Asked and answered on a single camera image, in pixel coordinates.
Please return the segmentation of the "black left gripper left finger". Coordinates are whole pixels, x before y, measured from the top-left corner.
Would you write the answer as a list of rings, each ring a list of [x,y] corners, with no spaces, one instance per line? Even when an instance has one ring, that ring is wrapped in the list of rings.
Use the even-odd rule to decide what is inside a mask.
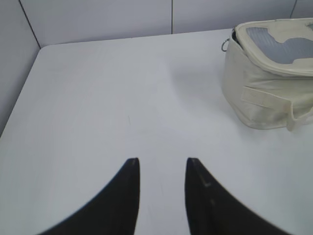
[[[127,159],[88,203],[44,235],[133,235],[140,201],[140,164]]]

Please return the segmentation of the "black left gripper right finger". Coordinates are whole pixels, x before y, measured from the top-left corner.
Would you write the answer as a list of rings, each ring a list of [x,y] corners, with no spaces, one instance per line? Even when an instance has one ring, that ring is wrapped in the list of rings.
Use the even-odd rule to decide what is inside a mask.
[[[186,163],[185,208],[193,235],[281,234],[233,197],[197,158]]]

